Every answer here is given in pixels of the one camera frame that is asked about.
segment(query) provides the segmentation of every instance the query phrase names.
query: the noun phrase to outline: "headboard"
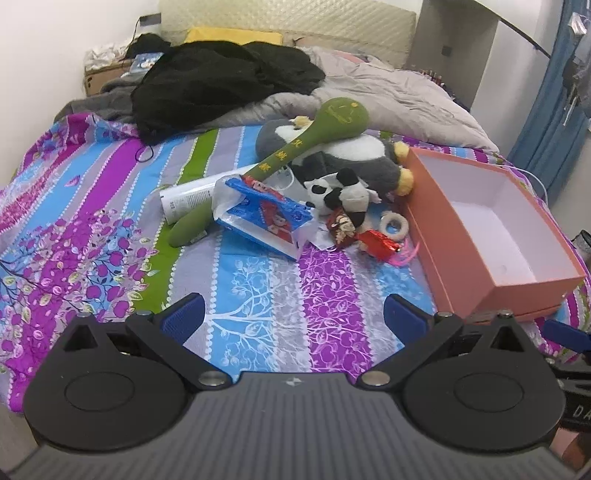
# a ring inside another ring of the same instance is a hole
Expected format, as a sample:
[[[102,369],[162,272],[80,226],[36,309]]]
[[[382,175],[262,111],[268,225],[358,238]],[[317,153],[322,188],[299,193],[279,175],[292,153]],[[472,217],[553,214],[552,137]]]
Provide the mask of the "headboard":
[[[318,45],[406,62],[416,14],[374,0],[160,0],[163,36],[181,43],[190,27],[278,31],[284,44],[313,37]]]

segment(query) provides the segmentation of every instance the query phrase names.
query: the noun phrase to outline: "yellow pillow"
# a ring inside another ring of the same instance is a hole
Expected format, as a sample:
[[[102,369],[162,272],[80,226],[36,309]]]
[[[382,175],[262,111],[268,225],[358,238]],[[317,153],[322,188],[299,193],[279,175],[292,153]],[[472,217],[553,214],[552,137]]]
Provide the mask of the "yellow pillow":
[[[237,28],[193,27],[187,33],[185,43],[198,40],[228,40],[244,45],[251,41],[265,41],[273,45],[283,44],[283,35],[275,32],[238,30]]]

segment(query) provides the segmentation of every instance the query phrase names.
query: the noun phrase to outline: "panda plush toy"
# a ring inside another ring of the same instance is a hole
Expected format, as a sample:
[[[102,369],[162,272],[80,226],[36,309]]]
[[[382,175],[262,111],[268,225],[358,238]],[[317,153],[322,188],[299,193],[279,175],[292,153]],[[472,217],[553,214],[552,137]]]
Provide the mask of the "panda plush toy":
[[[308,206],[315,207],[320,215],[328,215],[341,207],[355,229],[364,224],[369,202],[382,201],[378,193],[367,188],[351,168],[343,168],[336,175],[304,182],[304,186],[310,197]]]

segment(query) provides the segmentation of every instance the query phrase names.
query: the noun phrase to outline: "red candy wrapper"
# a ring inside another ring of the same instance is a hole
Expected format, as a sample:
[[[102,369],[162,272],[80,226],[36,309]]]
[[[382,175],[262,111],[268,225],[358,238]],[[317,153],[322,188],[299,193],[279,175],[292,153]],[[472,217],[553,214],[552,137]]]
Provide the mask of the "red candy wrapper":
[[[367,230],[357,233],[356,237],[367,247],[367,253],[382,262],[388,262],[392,256],[402,250],[402,245],[396,243],[377,230]]]

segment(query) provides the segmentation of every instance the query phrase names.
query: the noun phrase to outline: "pink box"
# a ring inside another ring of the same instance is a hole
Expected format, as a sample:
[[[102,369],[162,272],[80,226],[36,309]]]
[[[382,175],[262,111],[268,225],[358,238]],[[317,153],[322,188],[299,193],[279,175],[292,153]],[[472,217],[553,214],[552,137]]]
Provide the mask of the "pink box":
[[[405,215],[438,310],[533,320],[582,282],[568,242],[510,172],[419,148],[405,166],[415,177]]]

